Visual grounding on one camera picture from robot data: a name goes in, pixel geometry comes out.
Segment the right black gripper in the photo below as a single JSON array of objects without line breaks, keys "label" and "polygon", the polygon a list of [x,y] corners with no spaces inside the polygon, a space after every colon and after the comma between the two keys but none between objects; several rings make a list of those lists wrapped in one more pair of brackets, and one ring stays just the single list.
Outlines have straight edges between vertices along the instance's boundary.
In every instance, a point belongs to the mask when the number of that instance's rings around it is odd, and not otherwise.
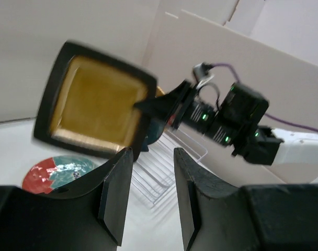
[{"label": "right black gripper", "polygon": [[163,96],[134,104],[152,119],[174,129],[183,124],[222,146],[255,144],[260,136],[258,124],[268,107],[269,101],[261,93],[238,82],[214,107],[198,97],[188,80]]}]

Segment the orange woven bamboo plate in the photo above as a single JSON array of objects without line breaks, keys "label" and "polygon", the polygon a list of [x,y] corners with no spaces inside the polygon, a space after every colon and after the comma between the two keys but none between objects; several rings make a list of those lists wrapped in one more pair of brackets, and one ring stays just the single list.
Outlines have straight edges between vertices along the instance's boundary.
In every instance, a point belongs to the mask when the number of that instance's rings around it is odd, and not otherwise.
[{"label": "orange woven bamboo plate", "polygon": [[156,87],[155,97],[161,97],[161,96],[164,96],[164,95],[165,95],[165,92],[159,86],[157,86]]}]

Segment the round dark teal plate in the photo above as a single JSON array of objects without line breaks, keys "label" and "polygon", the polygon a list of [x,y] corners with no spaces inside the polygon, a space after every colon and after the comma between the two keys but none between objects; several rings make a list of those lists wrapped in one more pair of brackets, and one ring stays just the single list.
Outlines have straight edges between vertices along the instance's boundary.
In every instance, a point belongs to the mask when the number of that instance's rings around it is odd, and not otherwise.
[{"label": "round dark teal plate", "polygon": [[152,119],[150,126],[146,132],[145,139],[141,146],[141,152],[148,152],[149,145],[155,143],[159,140],[165,130],[165,124],[156,120]]}]

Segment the black square plate yellow centre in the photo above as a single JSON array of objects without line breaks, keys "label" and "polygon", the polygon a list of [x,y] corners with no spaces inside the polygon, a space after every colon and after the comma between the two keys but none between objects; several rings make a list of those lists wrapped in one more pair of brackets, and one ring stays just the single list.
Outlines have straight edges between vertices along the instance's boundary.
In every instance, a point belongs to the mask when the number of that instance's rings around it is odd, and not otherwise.
[{"label": "black square plate yellow centre", "polygon": [[51,69],[33,137],[66,150],[110,158],[129,147],[137,159],[150,117],[135,103],[155,97],[149,72],[75,41],[66,41]]}]

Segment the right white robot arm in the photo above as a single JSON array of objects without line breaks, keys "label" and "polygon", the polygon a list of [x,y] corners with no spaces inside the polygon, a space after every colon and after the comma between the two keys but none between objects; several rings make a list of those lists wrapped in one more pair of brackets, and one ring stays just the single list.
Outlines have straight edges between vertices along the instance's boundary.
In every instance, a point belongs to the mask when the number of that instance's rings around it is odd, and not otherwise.
[{"label": "right white robot arm", "polygon": [[318,183],[318,132],[261,125],[268,100],[239,82],[214,105],[199,96],[206,87],[218,89],[208,80],[195,86],[183,82],[163,96],[134,106],[173,129],[185,125],[213,143],[231,147],[228,159],[209,151],[206,167],[234,185],[268,181]]}]

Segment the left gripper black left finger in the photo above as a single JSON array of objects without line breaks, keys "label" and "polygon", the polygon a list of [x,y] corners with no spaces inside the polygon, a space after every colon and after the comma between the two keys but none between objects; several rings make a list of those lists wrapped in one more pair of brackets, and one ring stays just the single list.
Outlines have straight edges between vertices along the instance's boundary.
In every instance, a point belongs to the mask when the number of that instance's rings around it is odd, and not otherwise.
[{"label": "left gripper black left finger", "polygon": [[125,148],[48,194],[0,186],[0,250],[116,250],[132,169],[133,153]]}]

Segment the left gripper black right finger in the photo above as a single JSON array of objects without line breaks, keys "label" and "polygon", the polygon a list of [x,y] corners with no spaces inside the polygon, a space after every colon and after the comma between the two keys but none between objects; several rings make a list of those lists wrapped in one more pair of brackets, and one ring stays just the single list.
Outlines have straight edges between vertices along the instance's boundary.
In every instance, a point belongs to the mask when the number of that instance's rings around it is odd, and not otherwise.
[{"label": "left gripper black right finger", "polygon": [[318,250],[318,184],[234,187],[174,149],[184,250]]}]

